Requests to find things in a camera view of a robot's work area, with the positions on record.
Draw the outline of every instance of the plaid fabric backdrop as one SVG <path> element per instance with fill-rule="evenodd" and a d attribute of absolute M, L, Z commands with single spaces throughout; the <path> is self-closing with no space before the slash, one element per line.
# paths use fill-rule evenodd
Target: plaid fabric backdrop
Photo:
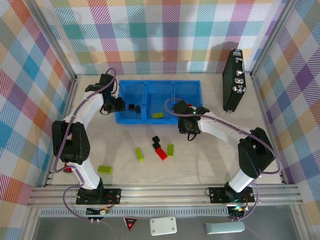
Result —
<path fill-rule="evenodd" d="M 71 80 L 22 0 L 0 0 L 0 239 L 19 235 Z"/>
<path fill-rule="evenodd" d="M 78 74 L 249 70 L 286 0 L 38 0 Z"/>
<path fill-rule="evenodd" d="M 257 85 L 289 182 L 320 239 L 320 0 L 300 0 Z"/>

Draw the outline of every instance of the black case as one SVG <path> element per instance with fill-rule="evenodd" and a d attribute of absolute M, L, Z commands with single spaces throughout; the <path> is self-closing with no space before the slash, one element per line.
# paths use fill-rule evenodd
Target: black case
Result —
<path fill-rule="evenodd" d="M 246 78 L 243 53 L 240 49 L 232 49 L 222 73 L 223 109 L 234 112 L 245 94 Z"/>

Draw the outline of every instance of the red sign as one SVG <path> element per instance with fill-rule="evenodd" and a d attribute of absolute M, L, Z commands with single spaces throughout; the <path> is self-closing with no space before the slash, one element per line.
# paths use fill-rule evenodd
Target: red sign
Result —
<path fill-rule="evenodd" d="M 133 217 L 124 217 L 123 219 L 129 231 L 134 226 L 134 224 L 138 221 L 138 218 L 133 218 Z"/>

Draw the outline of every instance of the aluminum rail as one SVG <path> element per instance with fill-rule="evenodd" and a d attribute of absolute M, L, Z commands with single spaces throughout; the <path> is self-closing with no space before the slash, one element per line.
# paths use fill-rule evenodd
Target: aluminum rail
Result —
<path fill-rule="evenodd" d="M 69 185 L 36 187 L 29 200 L 29 207 L 63 207 L 63 193 Z M 105 185 L 105 188 L 120 188 L 121 200 L 117 206 L 130 207 L 190 207 L 190 206 L 232 206 L 232 203 L 211 204 L 206 195 L 208 187 L 223 187 L 209 184 L 150 184 L 150 185 Z M 258 206 L 296 205 L 302 203 L 298 187 L 293 184 L 258 184 Z M 66 194 L 66 202 L 76 205 L 76 189 Z"/>

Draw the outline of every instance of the blue bin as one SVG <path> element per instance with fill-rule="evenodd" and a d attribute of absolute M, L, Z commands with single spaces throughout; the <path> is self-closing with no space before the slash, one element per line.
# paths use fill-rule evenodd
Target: blue bin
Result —
<path fill-rule="evenodd" d="M 120 80 L 118 85 L 118 96 L 125 102 L 125 111 L 115 113 L 118 124 L 177 124 L 178 118 L 164 108 L 168 98 L 180 98 L 195 107 L 203 105 L 198 80 Z M 175 103 L 170 101 L 168 108 Z M 141 113 L 129 111 L 129 104 L 139 105 Z M 152 118 L 152 114 L 160 112 L 163 118 Z"/>

